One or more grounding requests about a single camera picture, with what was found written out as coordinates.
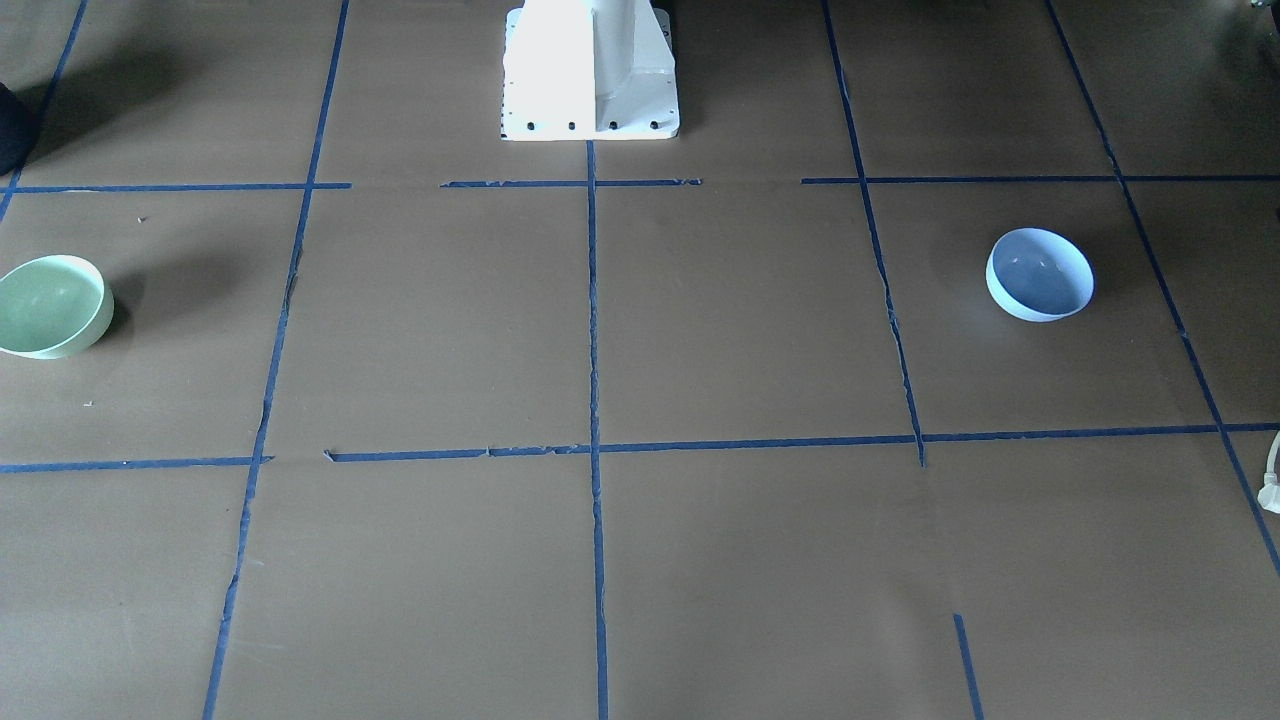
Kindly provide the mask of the green bowl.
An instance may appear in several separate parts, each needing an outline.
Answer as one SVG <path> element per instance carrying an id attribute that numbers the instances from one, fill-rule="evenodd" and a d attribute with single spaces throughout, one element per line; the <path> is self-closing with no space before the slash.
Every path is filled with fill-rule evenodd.
<path id="1" fill-rule="evenodd" d="M 110 286 L 83 258 L 36 258 L 1 281 L 5 354 L 37 360 L 69 357 L 102 338 L 114 315 Z"/>

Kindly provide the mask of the blue bowl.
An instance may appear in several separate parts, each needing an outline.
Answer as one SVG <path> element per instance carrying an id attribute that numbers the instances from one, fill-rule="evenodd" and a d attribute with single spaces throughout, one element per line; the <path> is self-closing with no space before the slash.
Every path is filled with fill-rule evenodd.
<path id="1" fill-rule="evenodd" d="M 1094 270 L 1070 240 L 1041 228 L 1002 234 L 986 261 L 988 295 L 1006 314 L 1033 323 L 1075 315 L 1096 290 Z"/>

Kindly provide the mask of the white pedestal column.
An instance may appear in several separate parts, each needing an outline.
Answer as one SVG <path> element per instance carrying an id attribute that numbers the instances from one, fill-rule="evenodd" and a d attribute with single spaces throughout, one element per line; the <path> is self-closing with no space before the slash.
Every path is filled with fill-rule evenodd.
<path id="1" fill-rule="evenodd" d="M 668 10 L 650 1 L 526 1 L 507 13 L 504 31 L 504 141 L 657 141 L 678 135 Z"/>

